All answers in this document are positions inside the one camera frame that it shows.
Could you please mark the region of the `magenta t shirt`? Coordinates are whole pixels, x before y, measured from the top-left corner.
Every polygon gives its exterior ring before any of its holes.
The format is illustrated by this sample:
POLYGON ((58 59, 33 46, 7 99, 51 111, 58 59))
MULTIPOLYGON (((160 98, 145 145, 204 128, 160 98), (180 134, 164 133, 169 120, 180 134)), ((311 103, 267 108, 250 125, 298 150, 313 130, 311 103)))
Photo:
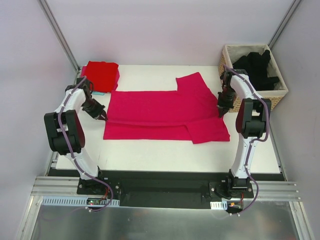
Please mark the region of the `magenta t shirt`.
POLYGON ((171 91, 113 91, 103 139, 229 142, 218 100, 201 74, 176 83, 171 91))

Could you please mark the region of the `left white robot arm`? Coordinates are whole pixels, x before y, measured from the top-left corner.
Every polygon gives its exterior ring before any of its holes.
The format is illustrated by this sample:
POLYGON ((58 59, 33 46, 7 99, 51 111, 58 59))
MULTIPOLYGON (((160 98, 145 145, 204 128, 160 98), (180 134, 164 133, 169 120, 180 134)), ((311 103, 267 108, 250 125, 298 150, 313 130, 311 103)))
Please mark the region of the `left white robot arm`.
POLYGON ((107 121, 105 106, 92 97, 94 84, 86 76, 76 79, 76 84, 65 89, 59 107, 44 115, 48 143, 52 151, 68 158, 77 169, 79 188, 86 194, 108 194, 111 188, 103 173, 88 154, 85 133, 78 117, 80 110, 98 121, 107 121))

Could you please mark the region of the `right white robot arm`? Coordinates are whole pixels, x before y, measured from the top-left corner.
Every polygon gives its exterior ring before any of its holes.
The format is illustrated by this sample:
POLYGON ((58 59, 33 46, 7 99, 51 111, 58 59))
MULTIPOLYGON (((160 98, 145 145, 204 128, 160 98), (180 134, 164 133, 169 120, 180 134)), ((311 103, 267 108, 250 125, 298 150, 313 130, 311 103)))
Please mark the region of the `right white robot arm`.
POLYGON ((231 199, 244 194, 251 187, 251 165, 257 144, 269 136, 271 100, 263 98, 249 80, 243 69, 227 69, 220 79, 222 91, 218 93, 218 114, 222 118, 234 107, 236 97, 241 101, 235 120, 238 146, 235 160, 225 182, 215 187, 215 194, 231 199))

